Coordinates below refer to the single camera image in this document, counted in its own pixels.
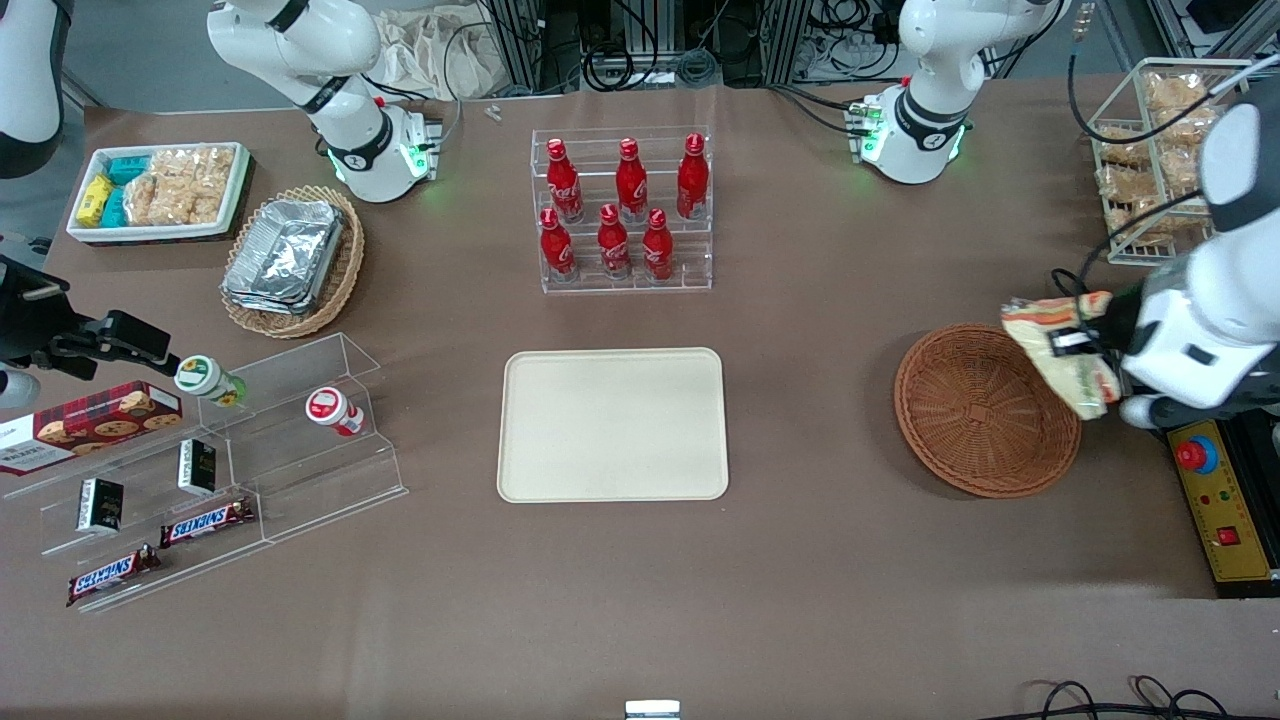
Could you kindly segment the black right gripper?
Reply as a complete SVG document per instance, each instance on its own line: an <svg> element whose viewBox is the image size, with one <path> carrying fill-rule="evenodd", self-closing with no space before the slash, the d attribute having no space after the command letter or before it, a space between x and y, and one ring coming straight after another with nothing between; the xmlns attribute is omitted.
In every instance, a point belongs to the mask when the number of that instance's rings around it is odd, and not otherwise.
<svg viewBox="0 0 1280 720"><path fill-rule="evenodd" d="M92 380L100 363L132 363L174 375L180 359L169 351L172 337L124 311L102 319L78 316L67 297L69 283L10 258L3 258L1 360Z"/></svg>

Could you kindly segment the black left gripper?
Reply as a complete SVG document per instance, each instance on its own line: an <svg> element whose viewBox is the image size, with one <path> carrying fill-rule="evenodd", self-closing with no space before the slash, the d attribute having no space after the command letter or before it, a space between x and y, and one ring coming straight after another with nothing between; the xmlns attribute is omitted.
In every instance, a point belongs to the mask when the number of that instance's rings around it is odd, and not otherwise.
<svg viewBox="0 0 1280 720"><path fill-rule="evenodd" d="M1128 354L1138 327L1144 283L1134 283L1110 295L1105 311L1088 327L1069 325L1047 332L1052 357L1106 355L1120 361Z"/></svg>

